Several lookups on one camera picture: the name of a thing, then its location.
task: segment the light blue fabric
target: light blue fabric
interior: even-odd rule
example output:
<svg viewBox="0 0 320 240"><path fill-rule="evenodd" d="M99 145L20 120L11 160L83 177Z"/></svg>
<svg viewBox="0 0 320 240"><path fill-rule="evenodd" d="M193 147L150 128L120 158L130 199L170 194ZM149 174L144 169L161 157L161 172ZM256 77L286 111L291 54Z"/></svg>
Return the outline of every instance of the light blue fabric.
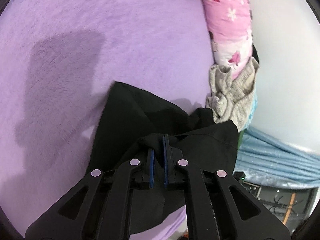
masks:
<svg viewBox="0 0 320 240"><path fill-rule="evenodd" d="M320 187L320 155L287 146L253 127L244 132L235 171L244 171L246 181L259 185Z"/></svg>
<svg viewBox="0 0 320 240"><path fill-rule="evenodd" d="M257 106L258 106L257 91L254 89L254 98L253 98L253 101L252 101L251 112L250 112L248 120L247 120L246 124L244 125L244 127L242 128L242 130L245 130L245 129L247 129L249 127L249 125L250 125L250 123L252 121L252 118L253 118L253 113L254 113L254 111L256 111Z"/></svg>

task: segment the brown object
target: brown object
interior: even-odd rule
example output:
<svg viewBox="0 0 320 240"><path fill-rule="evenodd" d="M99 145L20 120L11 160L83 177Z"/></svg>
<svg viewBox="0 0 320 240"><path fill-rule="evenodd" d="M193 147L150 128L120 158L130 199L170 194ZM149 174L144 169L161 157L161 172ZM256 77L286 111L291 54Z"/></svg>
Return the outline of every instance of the brown object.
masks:
<svg viewBox="0 0 320 240"><path fill-rule="evenodd" d="M189 233L188 233L188 230L184 233L184 235L183 235L184 237L186 237L186 238L189 238Z"/></svg>
<svg viewBox="0 0 320 240"><path fill-rule="evenodd" d="M290 199L290 202L289 202L289 206L288 206L288 209L287 209L287 212L285 213L285 216L283 218L283 221L282 223L285 225L288 221L288 218L290 216L290 213L291 213L291 209L292 209L292 205L293 205L293 202L294 202L294 198L296 197L296 194L295 193L292 193L291 195L291 199Z"/></svg>

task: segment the gray knit fabric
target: gray knit fabric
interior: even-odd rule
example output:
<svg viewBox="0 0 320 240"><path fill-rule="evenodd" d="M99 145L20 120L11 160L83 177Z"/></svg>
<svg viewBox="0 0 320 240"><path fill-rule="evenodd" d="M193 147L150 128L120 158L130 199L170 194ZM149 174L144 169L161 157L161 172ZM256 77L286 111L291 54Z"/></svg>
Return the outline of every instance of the gray knit fabric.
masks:
<svg viewBox="0 0 320 240"><path fill-rule="evenodd" d="M231 68L213 65L209 79L211 96L207 98L206 107L212 109L215 123L232 120L241 131L246 124L254 98L258 62L251 57L239 76L231 79Z"/></svg>

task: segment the folded cloth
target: folded cloth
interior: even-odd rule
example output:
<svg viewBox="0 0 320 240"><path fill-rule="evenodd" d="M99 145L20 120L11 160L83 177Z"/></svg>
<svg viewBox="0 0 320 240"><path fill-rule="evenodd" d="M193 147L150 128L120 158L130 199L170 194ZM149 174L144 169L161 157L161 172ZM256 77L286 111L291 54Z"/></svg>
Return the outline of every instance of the folded cloth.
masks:
<svg viewBox="0 0 320 240"><path fill-rule="evenodd" d="M254 96L253 96L253 101L252 101L252 105L251 105L250 114L249 114L247 122L245 123L244 127L242 127L242 129L241 129L242 131L249 127L249 125L250 125L250 123L251 123L251 121L253 119L253 114L256 111L257 107L258 107L257 90L254 89L253 93L254 93Z"/></svg>
<svg viewBox="0 0 320 240"><path fill-rule="evenodd" d="M180 149L184 158L203 170L234 170L239 134L232 121L216 124L212 111L205 108L188 116L150 92L116 82L99 122L87 172L116 169L148 148L155 150L153 189L133 192L131 234L161 224L185 204L183 192L164 189L163 134L169 135L170 145Z"/></svg>
<svg viewBox="0 0 320 240"><path fill-rule="evenodd" d="M211 96L207 98L206 107L212 109L215 123L232 120L238 131L243 129L252 109L258 68L258 62L251 57L235 80L229 66L210 68Z"/></svg>
<svg viewBox="0 0 320 240"><path fill-rule="evenodd" d="M216 64L235 79L252 56L249 0L202 0Z"/></svg>
<svg viewBox="0 0 320 240"><path fill-rule="evenodd" d="M244 131L235 171L254 184L303 189L320 187L320 155L306 153L251 126Z"/></svg>

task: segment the white circular marker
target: white circular marker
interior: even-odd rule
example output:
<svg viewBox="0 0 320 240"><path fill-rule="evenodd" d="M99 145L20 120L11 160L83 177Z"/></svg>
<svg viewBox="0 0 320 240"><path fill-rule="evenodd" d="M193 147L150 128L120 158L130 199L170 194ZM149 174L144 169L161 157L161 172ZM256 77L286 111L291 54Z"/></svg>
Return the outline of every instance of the white circular marker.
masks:
<svg viewBox="0 0 320 240"><path fill-rule="evenodd" d="M138 159L132 159L132 160L130 161L130 164L131 164L132 166L137 166L137 165L140 164L140 161L139 161Z"/></svg>
<svg viewBox="0 0 320 240"><path fill-rule="evenodd" d="M217 171L217 175L220 177L220 178L224 178L227 173L224 171L224 170L218 170Z"/></svg>
<svg viewBox="0 0 320 240"><path fill-rule="evenodd" d="M99 169L95 169L91 171L91 176L93 177L99 177L101 175L101 171Z"/></svg>
<svg viewBox="0 0 320 240"><path fill-rule="evenodd" d="M187 166L189 163L188 163L187 160L181 159L181 160L178 161L178 164L180 166Z"/></svg>

